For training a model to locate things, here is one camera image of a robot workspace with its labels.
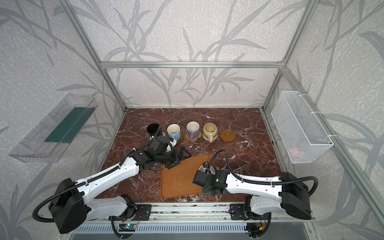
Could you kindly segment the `white speckled mug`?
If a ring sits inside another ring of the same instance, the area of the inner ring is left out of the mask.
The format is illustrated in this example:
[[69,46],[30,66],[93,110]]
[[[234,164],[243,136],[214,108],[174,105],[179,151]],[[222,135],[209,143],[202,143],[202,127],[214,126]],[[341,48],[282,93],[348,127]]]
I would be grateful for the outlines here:
[[207,168],[206,166],[201,166],[199,168],[199,171],[204,172],[204,173],[211,173],[213,175],[216,174],[216,170],[213,166],[210,166],[210,168]]

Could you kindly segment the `light blue mug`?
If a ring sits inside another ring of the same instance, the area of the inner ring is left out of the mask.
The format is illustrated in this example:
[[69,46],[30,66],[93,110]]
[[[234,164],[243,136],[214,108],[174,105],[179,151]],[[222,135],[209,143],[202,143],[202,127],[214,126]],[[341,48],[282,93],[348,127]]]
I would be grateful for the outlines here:
[[178,124],[171,124],[167,128],[167,132],[171,138],[179,141],[181,138],[181,128]]

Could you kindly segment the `purple mug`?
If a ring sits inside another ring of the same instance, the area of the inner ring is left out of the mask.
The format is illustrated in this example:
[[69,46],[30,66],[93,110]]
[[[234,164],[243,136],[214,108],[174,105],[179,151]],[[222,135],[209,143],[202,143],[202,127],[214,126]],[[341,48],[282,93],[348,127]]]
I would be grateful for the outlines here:
[[196,139],[200,134],[200,124],[192,121],[187,124],[187,132],[191,140]]

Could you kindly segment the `black mug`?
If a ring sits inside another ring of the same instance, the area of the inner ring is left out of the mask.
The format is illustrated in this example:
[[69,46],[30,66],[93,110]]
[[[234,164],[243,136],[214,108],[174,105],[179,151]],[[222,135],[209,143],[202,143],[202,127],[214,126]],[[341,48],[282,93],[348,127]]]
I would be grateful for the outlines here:
[[147,132],[150,136],[150,140],[152,140],[153,138],[155,138],[157,136],[163,135],[162,127],[158,123],[152,123],[152,124],[148,125],[147,126]]

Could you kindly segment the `beige glazed mug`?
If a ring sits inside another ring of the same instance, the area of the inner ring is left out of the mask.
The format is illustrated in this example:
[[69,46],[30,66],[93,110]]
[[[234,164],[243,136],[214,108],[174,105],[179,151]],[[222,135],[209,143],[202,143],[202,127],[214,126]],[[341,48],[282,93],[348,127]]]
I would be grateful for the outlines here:
[[203,134],[210,139],[211,143],[213,140],[213,137],[215,135],[218,135],[218,128],[215,124],[213,123],[207,123],[203,127]]

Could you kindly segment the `large round wooden coaster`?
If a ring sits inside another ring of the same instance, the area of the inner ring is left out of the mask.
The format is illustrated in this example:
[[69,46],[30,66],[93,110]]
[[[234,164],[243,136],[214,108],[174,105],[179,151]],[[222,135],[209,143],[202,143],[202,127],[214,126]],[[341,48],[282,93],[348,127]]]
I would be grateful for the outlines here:
[[223,142],[231,143],[236,139],[236,134],[234,131],[227,129],[221,131],[220,138]]

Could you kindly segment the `small round wooden coaster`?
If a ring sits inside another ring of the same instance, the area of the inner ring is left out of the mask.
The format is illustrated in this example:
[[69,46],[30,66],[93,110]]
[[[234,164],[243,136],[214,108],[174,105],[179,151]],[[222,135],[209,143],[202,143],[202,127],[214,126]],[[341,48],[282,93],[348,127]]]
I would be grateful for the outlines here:
[[177,144],[181,144],[184,140],[184,135],[181,135],[180,139],[177,141]]

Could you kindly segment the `woven round coaster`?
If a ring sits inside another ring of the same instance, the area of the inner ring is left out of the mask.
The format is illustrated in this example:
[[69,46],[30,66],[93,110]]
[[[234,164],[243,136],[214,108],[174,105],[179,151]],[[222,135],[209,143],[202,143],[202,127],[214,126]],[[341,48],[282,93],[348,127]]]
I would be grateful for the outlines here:
[[[218,137],[218,135],[215,135],[215,136],[213,137],[212,142],[215,141],[215,140],[217,139],[217,137]],[[203,134],[203,138],[204,138],[206,141],[209,141],[209,142],[211,143],[210,139],[207,138],[204,134]]]

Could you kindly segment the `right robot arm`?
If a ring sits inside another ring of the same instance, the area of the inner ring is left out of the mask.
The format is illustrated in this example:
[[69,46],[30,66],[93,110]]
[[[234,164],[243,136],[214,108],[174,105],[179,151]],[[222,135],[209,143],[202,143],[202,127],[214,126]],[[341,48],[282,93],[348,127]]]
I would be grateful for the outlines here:
[[280,213],[311,220],[310,195],[316,190],[318,180],[296,178],[287,172],[280,177],[261,178],[219,170],[215,174],[197,171],[193,184],[201,187],[206,196],[246,194],[243,204],[230,205],[232,220],[262,220]]

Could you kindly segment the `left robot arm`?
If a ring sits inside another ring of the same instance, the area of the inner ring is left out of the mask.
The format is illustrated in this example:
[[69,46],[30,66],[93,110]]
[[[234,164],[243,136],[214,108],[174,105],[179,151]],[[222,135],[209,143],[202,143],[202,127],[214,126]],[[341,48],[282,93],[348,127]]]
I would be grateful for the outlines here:
[[129,197],[104,200],[96,200],[96,197],[157,163],[171,169],[191,157],[190,152],[184,147],[177,148],[176,144],[173,138],[162,135],[153,137],[112,167],[77,181],[70,178],[63,180],[53,196],[36,206],[33,219],[41,223],[55,223],[59,232],[66,234],[87,221],[121,216],[131,205]]

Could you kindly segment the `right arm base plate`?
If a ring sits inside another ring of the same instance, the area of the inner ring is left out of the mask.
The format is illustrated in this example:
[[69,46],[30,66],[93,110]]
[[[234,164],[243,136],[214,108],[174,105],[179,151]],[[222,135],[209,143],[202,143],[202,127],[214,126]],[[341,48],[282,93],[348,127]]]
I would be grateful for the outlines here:
[[246,204],[230,204],[229,214],[231,220],[271,220],[271,213],[258,215],[251,211],[251,207]]

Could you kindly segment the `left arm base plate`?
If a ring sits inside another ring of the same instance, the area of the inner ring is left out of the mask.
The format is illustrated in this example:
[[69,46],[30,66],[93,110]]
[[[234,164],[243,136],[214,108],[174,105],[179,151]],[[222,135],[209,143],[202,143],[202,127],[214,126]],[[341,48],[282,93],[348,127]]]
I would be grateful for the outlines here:
[[151,214],[152,205],[138,204],[129,205],[126,210],[117,217],[109,217],[109,220],[114,221],[148,221]]

